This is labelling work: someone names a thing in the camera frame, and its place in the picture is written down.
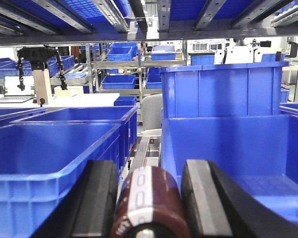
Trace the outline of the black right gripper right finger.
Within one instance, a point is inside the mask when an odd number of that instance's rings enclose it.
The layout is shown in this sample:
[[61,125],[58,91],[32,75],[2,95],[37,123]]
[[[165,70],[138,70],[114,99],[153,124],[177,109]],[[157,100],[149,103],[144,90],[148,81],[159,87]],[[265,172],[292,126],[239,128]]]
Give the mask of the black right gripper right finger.
[[188,159],[181,193],[194,238],[298,238],[298,225],[254,199],[213,161]]

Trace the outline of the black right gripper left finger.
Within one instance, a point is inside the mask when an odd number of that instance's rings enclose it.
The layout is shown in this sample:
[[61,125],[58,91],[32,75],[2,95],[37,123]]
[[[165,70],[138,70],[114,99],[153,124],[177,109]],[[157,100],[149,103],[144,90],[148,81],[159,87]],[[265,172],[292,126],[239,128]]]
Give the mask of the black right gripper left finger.
[[107,238],[118,190],[116,165],[89,160],[72,189],[34,232],[35,238]]

